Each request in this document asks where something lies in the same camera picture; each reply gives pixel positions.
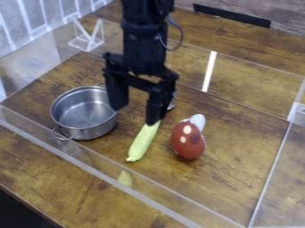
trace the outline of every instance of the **metal pot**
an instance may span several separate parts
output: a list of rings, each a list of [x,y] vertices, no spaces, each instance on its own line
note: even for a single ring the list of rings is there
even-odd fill
[[[52,103],[49,115],[58,126],[52,135],[59,140],[91,140],[104,135],[115,126],[106,88],[78,87],[66,92]],[[67,138],[55,135],[56,128]]]

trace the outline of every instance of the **wooden table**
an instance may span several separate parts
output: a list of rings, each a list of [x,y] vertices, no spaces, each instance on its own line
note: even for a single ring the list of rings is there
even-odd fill
[[[191,28],[199,17],[194,15],[183,21],[190,24],[186,26],[187,40],[201,36],[201,31]],[[88,26],[91,20],[92,16],[84,19]],[[100,57],[79,53],[3,104],[52,128],[52,101],[74,87],[103,81],[102,66]],[[162,121],[143,160],[135,164],[124,162],[127,149],[144,123],[146,99],[139,99],[143,94],[136,90],[131,90],[130,105],[119,113],[115,130],[103,138],[82,144],[247,226],[289,123],[199,92],[183,80],[185,77],[182,73],[177,109]],[[186,162],[173,153],[169,134],[174,125],[198,112],[207,118],[203,130],[207,151],[201,159]],[[36,144],[3,127],[0,129],[0,184],[56,223],[68,227],[182,226]],[[209,217],[202,221],[207,227],[217,225]]]

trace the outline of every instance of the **stainless steel pot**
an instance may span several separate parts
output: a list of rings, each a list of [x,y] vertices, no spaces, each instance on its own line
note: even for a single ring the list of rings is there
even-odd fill
[[[58,124],[52,135],[60,140],[95,139],[114,128],[116,122],[116,112],[110,106],[106,88],[102,86],[70,90],[52,103],[49,115]],[[56,136],[56,128],[67,138]]]

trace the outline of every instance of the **pot handle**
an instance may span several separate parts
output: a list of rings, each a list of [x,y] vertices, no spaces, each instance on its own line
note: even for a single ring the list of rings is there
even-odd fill
[[[58,137],[58,136],[54,134],[56,128],[58,128],[58,126],[54,127],[51,134],[52,134],[52,136],[54,136],[56,139],[59,139],[59,140],[62,140],[62,141],[72,140],[80,133],[83,133],[83,130],[79,130],[79,132],[78,132],[72,137],[70,137],[70,138],[62,138],[62,137]]]

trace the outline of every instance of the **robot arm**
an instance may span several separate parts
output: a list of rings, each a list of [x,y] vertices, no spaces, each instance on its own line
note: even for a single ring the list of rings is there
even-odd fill
[[[123,0],[124,53],[106,53],[103,75],[111,106],[120,110],[128,104],[128,87],[148,92],[147,124],[166,116],[175,92],[178,74],[165,66],[169,25],[174,0]],[[159,77],[153,83],[140,75]]]

